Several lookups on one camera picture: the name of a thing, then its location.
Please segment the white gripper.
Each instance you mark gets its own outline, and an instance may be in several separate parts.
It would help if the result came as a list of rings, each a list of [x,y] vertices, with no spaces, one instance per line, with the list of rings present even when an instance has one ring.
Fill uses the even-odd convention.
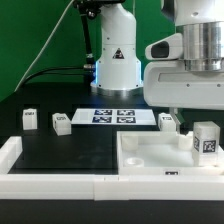
[[[143,95],[150,106],[169,107],[180,133],[185,122],[179,108],[224,110],[224,72],[189,72],[182,61],[149,63]]]

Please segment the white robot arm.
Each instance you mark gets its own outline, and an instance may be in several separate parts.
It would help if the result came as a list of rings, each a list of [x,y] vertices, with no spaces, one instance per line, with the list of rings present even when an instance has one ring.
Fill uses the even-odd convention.
[[[161,0],[175,33],[136,57],[136,20],[122,5],[101,9],[102,53],[96,93],[123,97],[141,89],[150,106],[224,110],[224,0]]]

